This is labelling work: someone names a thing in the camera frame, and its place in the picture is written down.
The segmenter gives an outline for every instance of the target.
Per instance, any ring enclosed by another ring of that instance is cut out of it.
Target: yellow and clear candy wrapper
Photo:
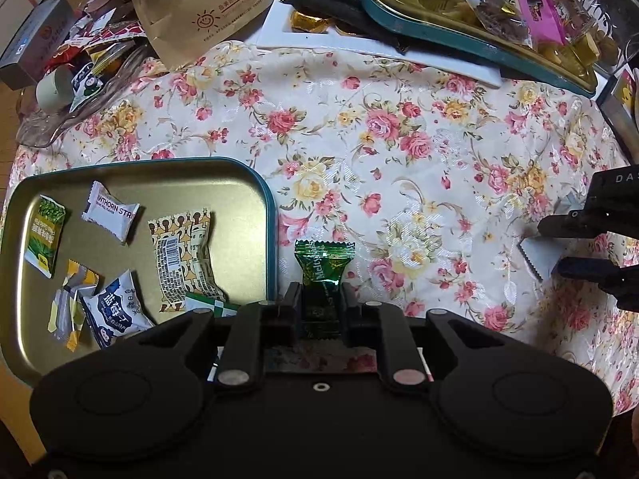
[[[56,291],[49,317],[49,332],[65,344],[69,351],[75,351],[84,324],[80,297],[95,294],[99,280],[97,273],[69,259],[65,282]]]

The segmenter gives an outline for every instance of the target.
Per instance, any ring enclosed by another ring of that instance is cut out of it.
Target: table
[[[592,370],[616,413],[639,401],[636,315],[589,283],[539,283],[518,250],[558,200],[583,198],[595,171],[627,164],[592,101],[347,51],[225,42],[177,73],[149,59],[52,147],[19,148],[9,193],[33,174],[191,156],[236,158],[266,179],[280,292],[301,278],[295,240],[354,241],[344,280],[362,300],[414,316],[450,309]],[[639,262],[637,241],[614,235],[579,252]],[[375,366],[369,351],[331,344],[271,357],[302,370]]]

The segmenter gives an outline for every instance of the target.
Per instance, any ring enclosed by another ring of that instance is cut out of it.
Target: gray box
[[[36,85],[75,23],[66,0],[45,0],[29,15],[0,57],[0,79],[12,90]]]

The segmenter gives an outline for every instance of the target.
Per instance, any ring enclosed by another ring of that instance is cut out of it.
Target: sun logo
[[[213,16],[213,10],[211,12],[204,11],[202,14],[197,15],[197,20],[191,23],[197,25],[197,31],[206,29],[208,32],[211,27],[217,27],[215,25],[215,17]]]

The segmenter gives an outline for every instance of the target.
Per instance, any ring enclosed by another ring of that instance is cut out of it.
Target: gold tray
[[[81,218],[94,180],[124,203],[140,203],[130,244]],[[52,279],[24,260],[31,216],[40,194],[67,211]],[[179,315],[160,313],[161,291],[147,221],[206,206],[212,211],[209,248],[215,281],[229,300],[243,305],[274,299],[277,280],[276,217],[264,180],[226,158],[118,163],[27,178],[8,206],[0,251],[0,345],[15,376],[34,386],[53,368],[98,348],[84,323],[75,352],[47,331],[51,301],[69,259],[97,272],[99,289],[126,269],[137,273],[146,313],[157,323]]]
[[[583,73],[576,75],[566,68],[555,64],[545,57],[537,54],[535,51],[526,47],[512,44],[509,41],[490,34],[483,28],[474,27],[465,22],[453,20],[442,15],[445,10],[460,0],[373,0],[375,4],[388,12],[405,18],[407,20],[417,20],[418,22],[427,23],[430,26],[447,28],[468,38],[474,38],[485,42],[487,48],[499,48],[506,50],[531,60],[546,70],[556,73],[571,83],[586,89],[588,92],[594,92],[597,88],[597,76],[592,66],[583,67]]]

